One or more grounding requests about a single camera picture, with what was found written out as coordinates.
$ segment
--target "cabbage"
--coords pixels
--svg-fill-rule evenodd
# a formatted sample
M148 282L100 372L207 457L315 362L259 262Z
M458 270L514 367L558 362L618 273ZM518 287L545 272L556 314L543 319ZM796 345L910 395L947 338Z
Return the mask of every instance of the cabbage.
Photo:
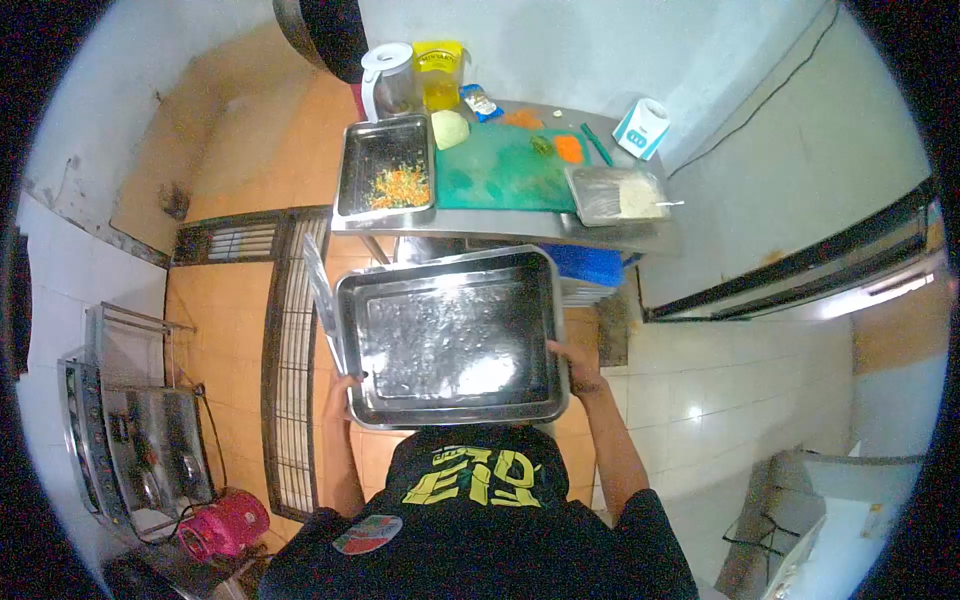
M433 138L437 140L437 150L453 148L470 135L467 119L453 110L440 110L430 116L433 122Z

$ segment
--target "metal tray with chopped vegetables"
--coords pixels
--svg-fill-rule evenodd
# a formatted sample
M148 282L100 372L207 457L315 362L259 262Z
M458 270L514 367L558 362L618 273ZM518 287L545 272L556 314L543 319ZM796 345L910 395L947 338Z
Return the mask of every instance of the metal tray with chopped vegetables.
M413 114L344 131L334 210L349 221L432 208L433 135L430 120Z

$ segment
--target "white tiled wall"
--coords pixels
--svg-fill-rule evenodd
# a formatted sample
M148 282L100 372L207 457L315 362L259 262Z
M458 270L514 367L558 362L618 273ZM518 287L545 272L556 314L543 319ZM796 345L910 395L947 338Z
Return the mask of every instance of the white tiled wall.
M726 558L720 536L743 508L754 464L798 444L848 450L847 317L639 324L627 368L603 372L694 575L708 581ZM593 508L604 506L596 486Z
M60 521L87 561L117 541L83 506L64 438L57 361L84 342L84 311L109 301L163 316L166 270L94 238L22 194L16 223L28 236L33 323L28 372L16 384L31 458Z

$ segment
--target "stainless steel tray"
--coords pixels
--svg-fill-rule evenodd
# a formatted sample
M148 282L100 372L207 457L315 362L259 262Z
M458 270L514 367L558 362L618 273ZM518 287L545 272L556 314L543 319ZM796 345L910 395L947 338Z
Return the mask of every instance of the stainless steel tray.
M640 218L623 217L620 214L620 192L618 184L622 180L645 178L660 195L659 202L666 202L666 195L660 180L641 168L621 169L599 166L567 166L564 168L566 182L577 205L577 216L585 227L608 227L666 221L670 218L670 208L666 205L654 208L656 215Z
M430 202L409 208L371 209L369 196L376 174L383 169L396 169L401 164L413 166L418 162L422 162L426 170ZM423 212L433 208L436 202L434 181L433 133L426 115L409 114L377 123L354 123L344 130L334 212L345 222Z
M353 271L337 284L350 412L371 429L548 421L565 409L557 267L535 246Z

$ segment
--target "black t-shirt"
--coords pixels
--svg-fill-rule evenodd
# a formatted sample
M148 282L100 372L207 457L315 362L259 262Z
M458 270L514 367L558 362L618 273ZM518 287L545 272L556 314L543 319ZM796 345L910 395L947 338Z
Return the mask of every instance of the black t-shirt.
M610 529L568 488L556 442L533 427L424 429L360 516L312 515L259 597L697 597L653 490Z

